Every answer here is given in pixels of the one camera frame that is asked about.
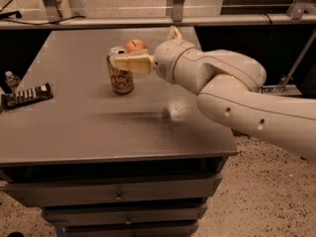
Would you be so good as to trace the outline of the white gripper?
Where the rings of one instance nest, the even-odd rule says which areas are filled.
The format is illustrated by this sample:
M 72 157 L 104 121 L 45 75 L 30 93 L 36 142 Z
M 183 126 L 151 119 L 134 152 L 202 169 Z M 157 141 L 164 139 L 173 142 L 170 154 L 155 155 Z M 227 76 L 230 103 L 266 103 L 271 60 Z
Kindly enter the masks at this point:
M 182 38 L 178 28 L 171 26 L 167 40 L 156 47 L 154 56 L 147 49 L 140 49 L 114 54 L 110 57 L 110 63 L 116 69 L 145 75 L 155 68 L 157 75 L 171 84 L 195 85 L 197 78 L 194 70 L 187 61 L 180 61 L 180 57 L 197 47 Z

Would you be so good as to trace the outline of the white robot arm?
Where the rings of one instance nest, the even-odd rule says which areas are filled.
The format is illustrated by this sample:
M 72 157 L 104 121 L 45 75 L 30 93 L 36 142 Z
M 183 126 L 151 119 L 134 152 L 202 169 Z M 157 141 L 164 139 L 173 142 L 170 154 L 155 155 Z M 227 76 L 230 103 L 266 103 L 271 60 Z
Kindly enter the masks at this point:
M 152 54 L 142 48 L 110 56 L 119 70 L 155 72 L 197 96 L 199 111 L 214 122 L 316 160 L 316 102 L 263 94 L 265 68 L 244 54 L 203 52 L 173 27 Z

